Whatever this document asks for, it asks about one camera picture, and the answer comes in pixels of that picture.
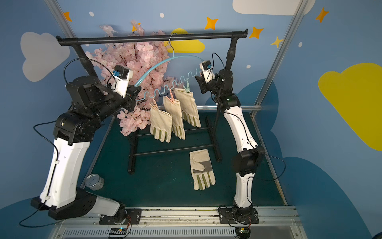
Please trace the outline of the light blue wavy clip hanger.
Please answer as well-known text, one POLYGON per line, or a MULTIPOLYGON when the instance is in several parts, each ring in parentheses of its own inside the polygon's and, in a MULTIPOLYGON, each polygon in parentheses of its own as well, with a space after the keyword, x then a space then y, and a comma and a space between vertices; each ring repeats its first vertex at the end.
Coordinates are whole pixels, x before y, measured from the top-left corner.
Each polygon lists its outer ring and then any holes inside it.
POLYGON ((138 95, 138 102, 148 100, 150 97, 158 97, 165 93, 180 79, 172 74, 175 66, 169 67, 173 60, 183 57, 190 57, 201 53, 205 45, 200 40, 173 40, 181 33, 186 33, 183 29, 174 30, 166 41, 139 42, 136 44, 137 66, 133 79, 135 84, 139 84, 141 92, 138 95))

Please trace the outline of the beige glove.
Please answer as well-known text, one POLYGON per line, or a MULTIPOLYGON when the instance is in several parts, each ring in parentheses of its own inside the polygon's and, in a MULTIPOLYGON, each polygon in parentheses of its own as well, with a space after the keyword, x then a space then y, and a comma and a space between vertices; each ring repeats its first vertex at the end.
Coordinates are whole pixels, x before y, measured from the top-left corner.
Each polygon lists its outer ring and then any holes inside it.
POLYGON ((186 139, 183 114, 179 100, 170 100, 168 97, 163 99, 163 104, 167 113, 172 116, 172 132, 179 139, 186 139))
POLYGON ((216 184, 215 175, 207 149, 190 152, 191 174, 194 190, 205 190, 216 184))
POLYGON ((193 92, 188 92, 186 89, 176 88, 174 89, 174 93, 176 99, 180 101, 183 120, 194 127, 202 127, 193 92))
POLYGON ((172 120, 171 114, 159 110, 157 106, 151 105, 150 133, 156 140, 167 143, 171 141, 172 120))

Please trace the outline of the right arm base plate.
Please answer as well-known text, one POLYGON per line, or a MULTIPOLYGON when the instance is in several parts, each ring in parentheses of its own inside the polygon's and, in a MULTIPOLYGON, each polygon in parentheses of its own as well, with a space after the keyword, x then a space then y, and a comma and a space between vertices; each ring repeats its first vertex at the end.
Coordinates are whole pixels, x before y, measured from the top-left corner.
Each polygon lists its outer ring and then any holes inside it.
POLYGON ((218 207, 219 220, 221 224, 258 224, 259 217, 258 212, 254 207, 228 208, 226 206, 218 207))

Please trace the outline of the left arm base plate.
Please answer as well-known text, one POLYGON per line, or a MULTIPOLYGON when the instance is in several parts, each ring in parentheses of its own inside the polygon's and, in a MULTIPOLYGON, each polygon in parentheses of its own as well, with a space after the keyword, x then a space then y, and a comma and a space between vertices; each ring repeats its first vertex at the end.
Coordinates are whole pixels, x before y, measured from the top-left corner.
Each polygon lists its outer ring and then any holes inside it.
POLYGON ((114 216, 101 215, 100 225, 138 225, 140 222, 142 209, 124 208, 120 209, 114 216))

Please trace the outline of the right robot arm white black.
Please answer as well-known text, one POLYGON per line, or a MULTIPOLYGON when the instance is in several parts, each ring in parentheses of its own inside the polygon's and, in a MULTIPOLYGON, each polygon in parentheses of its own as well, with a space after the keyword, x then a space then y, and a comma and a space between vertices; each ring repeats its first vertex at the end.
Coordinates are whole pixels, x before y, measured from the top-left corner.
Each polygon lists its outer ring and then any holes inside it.
POLYGON ((237 147, 233 159, 233 170, 236 173, 236 193, 233 203, 233 215, 236 220, 243 220, 256 214, 251 199, 252 182, 262 161, 262 153, 252 137, 243 116, 239 98, 232 92, 233 73, 222 69, 213 74, 212 69, 202 70, 196 80, 201 92, 211 92, 213 101, 218 106, 232 131, 237 147))

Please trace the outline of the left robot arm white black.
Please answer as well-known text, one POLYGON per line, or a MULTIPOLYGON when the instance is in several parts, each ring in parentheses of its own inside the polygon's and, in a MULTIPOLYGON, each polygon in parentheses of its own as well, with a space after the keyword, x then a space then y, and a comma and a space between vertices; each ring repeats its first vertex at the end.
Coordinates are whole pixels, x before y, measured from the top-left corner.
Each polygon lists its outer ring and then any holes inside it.
POLYGON ((95 132, 116 111, 122 108, 132 111, 141 87, 121 79, 112 90, 95 76, 83 76, 67 83, 66 89, 72 106, 55 122, 54 152, 46 185, 40 196, 31 200, 31 205, 39 211, 47 210, 55 220, 100 214, 122 224, 126 220, 123 203, 89 193, 77 183, 95 132))

